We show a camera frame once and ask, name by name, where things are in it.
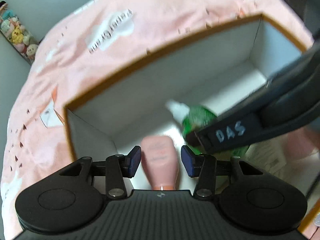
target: pink bedsheet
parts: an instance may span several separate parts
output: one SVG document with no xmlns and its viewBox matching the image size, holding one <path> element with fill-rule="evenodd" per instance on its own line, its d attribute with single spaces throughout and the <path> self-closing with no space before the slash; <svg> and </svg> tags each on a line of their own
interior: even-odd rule
<svg viewBox="0 0 320 240">
<path fill-rule="evenodd" d="M 264 12 L 306 46 L 310 33 L 282 0 L 92 0 L 47 34 L 10 114 L 1 180 L 7 240 L 21 232 L 16 196 L 72 161 L 63 106 L 117 68 L 173 39 Z"/>
</svg>

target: container of plush toys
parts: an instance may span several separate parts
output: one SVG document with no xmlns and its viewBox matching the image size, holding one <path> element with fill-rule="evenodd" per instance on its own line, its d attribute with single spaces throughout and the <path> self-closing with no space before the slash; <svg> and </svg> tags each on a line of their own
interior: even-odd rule
<svg viewBox="0 0 320 240">
<path fill-rule="evenodd" d="M 31 65 L 35 60 L 38 42 L 21 24 L 15 12 L 8 8 L 5 1 L 0 2 L 0 29 L 6 39 Z"/>
</svg>

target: green bottle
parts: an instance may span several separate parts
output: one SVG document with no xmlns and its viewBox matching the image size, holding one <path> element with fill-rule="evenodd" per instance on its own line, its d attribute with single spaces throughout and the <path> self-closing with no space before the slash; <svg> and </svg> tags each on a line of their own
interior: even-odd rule
<svg viewBox="0 0 320 240">
<path fill-rule="evenodd" d="M 186 139 L 186 135 L 195 129 L 206 126 L 217 116 L 204 106 L 187 106 L 174 100 L 169 100 L 166 104 L 167 109 L 172 113 L 173 118 L 182 125 L 182 136 Z M 201 154 L 201 149 L 189 146 L 197 155 Z M 234 149 L 232 152 L 223 152 L 225 155 L 243 156 L 248 147 Z"/>
</svg>

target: white nozzle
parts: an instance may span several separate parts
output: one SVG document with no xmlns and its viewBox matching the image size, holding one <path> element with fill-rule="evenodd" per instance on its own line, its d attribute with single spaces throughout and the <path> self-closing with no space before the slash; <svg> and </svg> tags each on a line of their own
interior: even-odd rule
<svg viewBox="0 0 320 240">
<path fill-rule="evenodd" d="M 169 100 L 165 103 L 166 108 L 172 113 L 173 118 L 180 124 L 188 116 L 190 107 L 184 103 L 179 103 L 174 100 Z"/>
</svg>

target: gray wall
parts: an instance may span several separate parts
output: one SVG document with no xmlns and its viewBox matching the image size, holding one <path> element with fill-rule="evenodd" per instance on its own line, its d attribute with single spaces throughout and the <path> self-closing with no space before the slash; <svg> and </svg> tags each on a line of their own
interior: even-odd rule
<svg viewBox="0 0 320 240">
<path fill-rule="evenodd" d="M 5 0 L 37 40 L 61 19 L 89 0 Z M 30 66 L 0 35 L 0 173 L 6 143 L 7 121 L 18 93 L 27 79 Z M 0 219 L 0 239 L 4 239 Z"/>
</svg>

